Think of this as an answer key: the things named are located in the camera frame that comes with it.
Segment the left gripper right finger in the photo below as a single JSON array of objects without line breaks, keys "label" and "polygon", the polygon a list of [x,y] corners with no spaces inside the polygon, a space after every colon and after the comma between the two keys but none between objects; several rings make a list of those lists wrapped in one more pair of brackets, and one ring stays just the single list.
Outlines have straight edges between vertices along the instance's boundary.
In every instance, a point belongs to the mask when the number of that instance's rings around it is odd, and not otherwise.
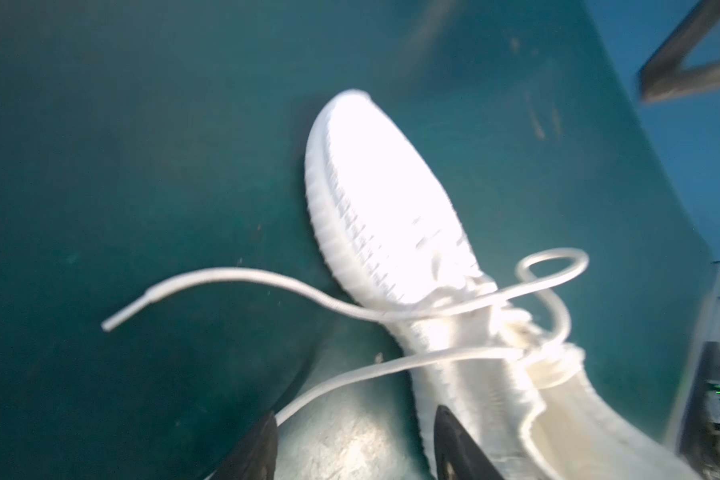
[{"label": "left gripper right finger", "polygon": [[446,406],[436,410],[433,440],[438,480],[503,480],[455,414]]}]

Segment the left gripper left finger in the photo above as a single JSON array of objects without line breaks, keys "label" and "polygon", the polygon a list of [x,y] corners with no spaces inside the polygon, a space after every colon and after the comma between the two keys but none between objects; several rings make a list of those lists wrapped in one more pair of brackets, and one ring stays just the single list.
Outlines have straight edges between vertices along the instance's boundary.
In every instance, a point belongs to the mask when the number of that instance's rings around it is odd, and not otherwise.
[{"label": "left gripper left finger", "polygon": [[267,411],[244,434],[216,469],[210,480],[273,480],[278,454],[278,424]]}]

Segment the white shoelace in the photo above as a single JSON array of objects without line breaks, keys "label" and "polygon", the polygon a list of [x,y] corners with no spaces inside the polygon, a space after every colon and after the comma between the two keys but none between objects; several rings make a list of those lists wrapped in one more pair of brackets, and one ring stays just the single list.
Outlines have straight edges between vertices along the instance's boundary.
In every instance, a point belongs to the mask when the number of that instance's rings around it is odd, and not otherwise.
[{"label": "white shoelace", "polygon": [[[570,313],[553,289],[581,275],[589,266],[589,256],[576,248],[556,248],[531,254],[515,268],[519,282],[493,293],[482,294],[453,306],[430,310],[381,311],[367,309],[334,298],[300,280],[282,274],[241,267],[214,267],[175,275],[148,288],[140,297],[104,320],[100,327],[111,332],[149,305],[199,285],[222,282],[246,282],[275,287],[295,293],[317,305],[349,318],[392,325],[472,313],[521,296],[535,294],[547,305],[554,319],[554,330],[540,344],[542,348],[562,343],[571,331]],[[276,415],[282,425],[317,398],[344,386],[443,362],[465,360],[519,360],[528,349],[512,347],[453,347],[431,353],[415,354],[353,370],[327,380],[291,401]]]}]

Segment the white knit sneaker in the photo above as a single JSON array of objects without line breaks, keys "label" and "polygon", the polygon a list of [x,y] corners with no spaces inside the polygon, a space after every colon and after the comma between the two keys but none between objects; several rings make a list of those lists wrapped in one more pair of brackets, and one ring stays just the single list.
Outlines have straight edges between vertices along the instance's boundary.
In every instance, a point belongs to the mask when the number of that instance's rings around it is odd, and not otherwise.
[{"label": "white knit sneaker", "polygon": [[438,460],[434,424],[449,409],[507,479],[692,479],[694,470],[618,415],[594,390],[571,319],[550,288],[551,329],[493,294],[453,205],[394,122],[360,90],[332,98],[305,152],[310,221],[323,258],[361,306],[403,313],[390,334],[408,356],[464,347],[516,348],[518,360],[446,361],[413,370],[420,435]]}]

